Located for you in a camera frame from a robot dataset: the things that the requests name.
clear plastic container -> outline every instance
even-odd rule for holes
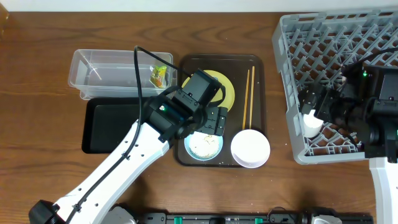
[[[166,62],[173,63],[173,55],[152,52]],[[157,88],[150,82],[151,67],[162,62],[137,52],[142,95],[155,96],[177,84],[177,71],[167,66],[166,87]],[[70,86],[80,90],[84,100],[95,97],[137,97],[137,80],[134,68],[134,52],[128,50],[77,50],[70,67]]]

yellow package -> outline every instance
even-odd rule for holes
[[[150,75],[150,82],[158,88],[166,88],[166,69],[164,66],[155,66]]]

yellow plate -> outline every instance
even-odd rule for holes
[[[212,77],[217,78],[217,80],[225,86],[225,99],[224,101],[219,105],[222,107],[225,107],[228,109],[228,111],[232,108],[232,105],[234,105],[235,101],[235,89],[234,86],[232,86],[231,81],[225,77],[225,75],[221,74],[220,72],[212,71],[212,70],[204,70],[207,74],[211,75]],[[182,84],[182,87],[187,84],[189,80],[189,77],[184,81]],[[223,92],[221,90],[218,90],[216,95],[213,97],[211,102],[217,101],[223,98]]]

white cup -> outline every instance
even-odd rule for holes
[[[310,114],[303,115],[304,121],[304,137],[315,137],[322,128],[323,121],[314,117],[315,110],[311,110]]]

black tray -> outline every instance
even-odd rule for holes
[[[235,90],[235,101],[231,110],[228,112],[226,126],[223,136],[223,148],[221,152],[209,161],[198,161],[192,158],[186,151],[183,140],[175,143],[174,157],[184,166],[202,166],[202,167],[241,167],[232,157],[231,141],[239,131],[242,130],[244,96],[246,91],[246,81],[248,70],[255,66],[254,76],[254,98],[252,129],[256,129],[266,135],[266,110],[265,110],[265,77],[264,68],[261,59],[254,55],[217,55],[217,54],[191,54],[185,56],[180,67],[184,70],[194,73],[198,68],[202,70],[214,70],[222,73],[229,78]],[[187,78],[184,74],[179,74],[178,84],[181,85]],[[249,102],[246,116],[246,128],[249,126]]]
[[[81,149],[89,154],[113,152],[138,116],[138,98],[91,99],[87,102]]]

